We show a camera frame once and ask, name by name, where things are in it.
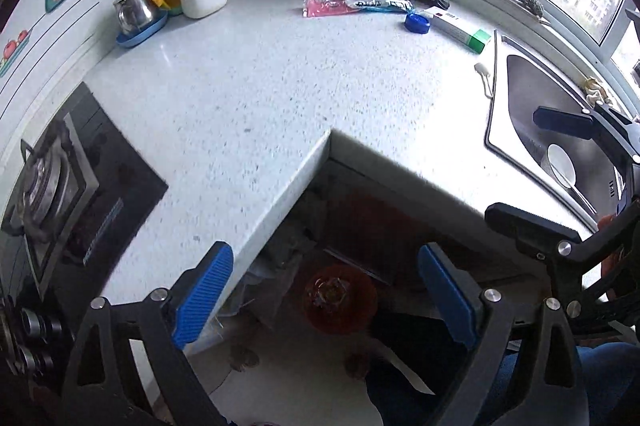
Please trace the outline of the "blue plastic wrapper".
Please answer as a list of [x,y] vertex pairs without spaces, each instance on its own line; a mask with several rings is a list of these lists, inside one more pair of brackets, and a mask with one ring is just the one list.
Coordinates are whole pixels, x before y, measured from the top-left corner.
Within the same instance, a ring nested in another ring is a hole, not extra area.
[[303,17],[344,16],[357,12],[392,12],[401,14],[413,10],[409,0],[304,0]]

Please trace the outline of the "red trash bin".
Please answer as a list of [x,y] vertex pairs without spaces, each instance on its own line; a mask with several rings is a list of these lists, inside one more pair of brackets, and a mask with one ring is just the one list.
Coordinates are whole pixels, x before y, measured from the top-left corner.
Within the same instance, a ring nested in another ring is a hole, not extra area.
[[302,274],[295,300],[311,328],[332,336],[362,332],[378,311],[372,279],[346,264],[309,268]]

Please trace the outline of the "crumpled rag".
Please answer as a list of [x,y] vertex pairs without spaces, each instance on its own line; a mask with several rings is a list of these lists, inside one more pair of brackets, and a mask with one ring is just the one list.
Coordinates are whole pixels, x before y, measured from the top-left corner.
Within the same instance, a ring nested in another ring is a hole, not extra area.
[[591,107],[610,104],[611,99],[608,97],[608,92],[595,78],[585,80],[582,84],[582,91]]

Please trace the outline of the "black gas stove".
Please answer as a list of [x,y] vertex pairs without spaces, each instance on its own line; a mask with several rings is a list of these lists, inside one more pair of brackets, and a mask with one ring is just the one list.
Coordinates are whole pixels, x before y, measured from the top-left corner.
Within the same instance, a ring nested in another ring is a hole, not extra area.
[[60,392],[79,325],[167,185],[86,85],[38,139],[1,209],[3,354]]

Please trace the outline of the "white green box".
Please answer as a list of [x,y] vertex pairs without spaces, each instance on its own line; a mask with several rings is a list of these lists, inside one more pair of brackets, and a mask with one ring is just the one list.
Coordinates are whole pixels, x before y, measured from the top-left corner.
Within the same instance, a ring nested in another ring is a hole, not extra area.
[[486,45],[491,41],[491,35],[473,23],[461,19],[448,10],[437,7],[424,9],[424,15],[433,27],[442,31],[461,43],[472,52],[481,54]]

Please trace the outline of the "blue bottle cap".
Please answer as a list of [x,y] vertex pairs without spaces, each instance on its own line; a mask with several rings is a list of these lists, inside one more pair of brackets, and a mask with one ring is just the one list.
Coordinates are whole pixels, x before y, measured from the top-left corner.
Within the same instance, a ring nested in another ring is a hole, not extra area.
[[427,34],[431,30],[431,21],[418,12],[409,12],[404,21],[405,28],[415,34]]

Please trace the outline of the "blue saucer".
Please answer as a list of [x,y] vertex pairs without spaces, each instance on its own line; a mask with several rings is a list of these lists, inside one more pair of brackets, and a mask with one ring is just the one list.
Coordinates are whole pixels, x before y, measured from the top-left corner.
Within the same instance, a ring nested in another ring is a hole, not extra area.
[[161,10],[160,18],[158,18],[157,20],[149,24],[145,29],[141,30],[137,34],[126,35],[123,33],[119,33],[119,35],[117,35],[115,38],[116,45],[122,48],[127,48],[127,49],[134,48],[140,45],[141,43],[148,40],[154,34],[157,34],[157,32],[160,32],[160,30],[162,30],[163,27],[166,26],[168,18],[169,18],[168,10]]

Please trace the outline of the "steel teapot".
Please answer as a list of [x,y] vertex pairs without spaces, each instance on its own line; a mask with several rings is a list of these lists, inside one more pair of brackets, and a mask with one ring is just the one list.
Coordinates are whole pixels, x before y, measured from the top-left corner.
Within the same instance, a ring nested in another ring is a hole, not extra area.
[[137,35],[160,16],[153,0],[115,0],[113,6],[120,30],[126,36]]

